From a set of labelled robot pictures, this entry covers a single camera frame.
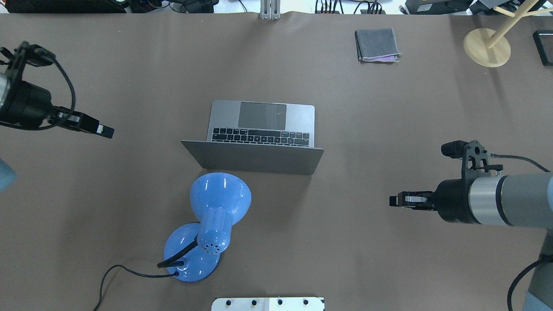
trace space bar key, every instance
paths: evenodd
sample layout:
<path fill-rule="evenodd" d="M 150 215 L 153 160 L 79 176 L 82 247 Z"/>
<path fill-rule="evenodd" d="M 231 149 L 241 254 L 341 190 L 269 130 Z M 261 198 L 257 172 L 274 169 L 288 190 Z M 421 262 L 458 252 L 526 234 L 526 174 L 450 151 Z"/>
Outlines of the space bar key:
<path fill-rule="evenodd" d="M 263 131 L 261 129 L 249 129 L 248 135 L 280 137 L 279 131 Z"/>

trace blue desk lamp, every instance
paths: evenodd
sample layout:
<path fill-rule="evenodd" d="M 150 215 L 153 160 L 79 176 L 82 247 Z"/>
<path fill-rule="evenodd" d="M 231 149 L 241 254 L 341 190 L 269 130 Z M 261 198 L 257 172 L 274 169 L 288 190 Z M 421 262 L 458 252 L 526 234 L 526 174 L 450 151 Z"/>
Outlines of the blue desk lamp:
<path fill-rule="evenodd" d="M 232 226 L 244 217 L 251 202 L 248 185 L 234 175 L 210 173 L 196 179 L 190 203 L 200 223 L 181 226 L 169 236 L 158 268 L 178 272 L 175 277 L 184 282 L 209 276 L 231 242 Z"/>

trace wooden mug tree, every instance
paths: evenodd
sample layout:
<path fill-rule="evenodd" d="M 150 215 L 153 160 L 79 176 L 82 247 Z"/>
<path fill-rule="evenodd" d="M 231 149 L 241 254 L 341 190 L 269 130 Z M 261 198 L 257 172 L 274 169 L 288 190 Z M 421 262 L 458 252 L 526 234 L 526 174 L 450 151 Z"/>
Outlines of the wooden mug tree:
<path fill-rule="evenodd" d="M 514 13 L 500 7 L 493 9 L 509 16 L 498 31 L 488 28 L 478 28 L 469 32 L 463 41 L 463 47 L 468 57 L 485 67 L 499 67 L 505 64 L 511 56 L 511 46 L 504 37 L 522 17 L 539 13 L 553 12 L 553 8 L 529 12 L 538 0 L 526 0 Z"/>

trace laptop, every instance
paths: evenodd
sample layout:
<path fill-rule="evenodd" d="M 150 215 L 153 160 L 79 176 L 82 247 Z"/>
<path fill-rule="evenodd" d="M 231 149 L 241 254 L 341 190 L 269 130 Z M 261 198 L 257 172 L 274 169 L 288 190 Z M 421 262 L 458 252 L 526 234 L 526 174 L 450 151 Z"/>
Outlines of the laptop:
<path fill-rule="evenodd" d="M 206 169 L 313 175 L 315 107 L 214 100 L 205 141 L 182 144 Z"/>

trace table surface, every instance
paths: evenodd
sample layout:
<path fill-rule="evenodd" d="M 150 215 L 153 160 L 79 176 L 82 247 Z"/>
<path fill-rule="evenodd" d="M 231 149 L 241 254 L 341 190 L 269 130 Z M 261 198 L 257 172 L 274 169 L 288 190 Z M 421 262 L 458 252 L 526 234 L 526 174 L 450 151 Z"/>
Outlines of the table surface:
<path fill-rule="evenodd" d="M 463 36 L 503 17 L 17 15 L 2 45 L 54 52 L 77 110 L 116 129 L 105 139 L 61 128 L 0 128 L 0 157 L 18 180 L 0 193 L 0 309 L 92 309 L 114 264 L 165 273 L 167 237 L 197 221 L 190 185 L 206 171 L 181 145 L 204 139 L 214 99 L 316 107 L 311 177 L 232 172 L 251 188 L 248 214 L 215 272 L 187 284 L 127 272 L 108 276 L 100 310 L 210 310 L 218 297 L 319 296 L 327 310 L 504 310 L 513 278 L 545 231 L 450 224 L 435 212 L 391 208 L 402 190 L 460 177 L 443 143 L 479 140 L 491 152 L 551 162 L 553 68 L 529 17 L 507 34 L 511 59 L 473 63 Z M 357 60 L 354 31 L 393 27 L 396 64 Z M 24 79 L 69 105 L 53 66 Z M 505 173 L 538 172 L 505 160 Z M 526 277 L 515 292 L 520 309 Z"/>

